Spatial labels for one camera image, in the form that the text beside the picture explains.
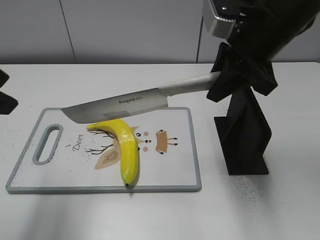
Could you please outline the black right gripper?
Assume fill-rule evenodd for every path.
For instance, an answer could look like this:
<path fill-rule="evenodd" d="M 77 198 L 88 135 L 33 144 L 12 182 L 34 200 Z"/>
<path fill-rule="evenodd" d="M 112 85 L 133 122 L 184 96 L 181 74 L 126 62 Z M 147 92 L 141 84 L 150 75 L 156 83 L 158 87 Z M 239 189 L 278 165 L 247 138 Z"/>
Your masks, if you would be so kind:
<path fill-rule="evenodd" d="M 251 58 L 243 61 L 230 45 L 225 42 L 219 45 L 211 69 L 212 73 L 218 73 L 218 77 L 206 95 L 213 102 L 249 87 L 268 96 L 278 86 L 270 60 L 313 25 L 320 12 L 320 2 L 243 0 L 239 9 L 244 16 L 238 20 L 227 42 Z"/>

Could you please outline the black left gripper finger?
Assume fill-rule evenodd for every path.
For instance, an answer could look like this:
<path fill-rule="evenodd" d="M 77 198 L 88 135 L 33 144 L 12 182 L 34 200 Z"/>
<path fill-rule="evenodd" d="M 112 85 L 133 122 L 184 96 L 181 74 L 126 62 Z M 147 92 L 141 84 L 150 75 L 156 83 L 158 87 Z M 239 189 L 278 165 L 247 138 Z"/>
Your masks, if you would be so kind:
<path fill-rule="evenodd" d="M 18 104 L 15 98 L 0 92 L 0 115 L 9 115 Z"/>
<path fill-rule="evenodd" d="M 4 72 L 3 70 L 0 70 L 0 88 L 9 80 L 10 76 Z"/>

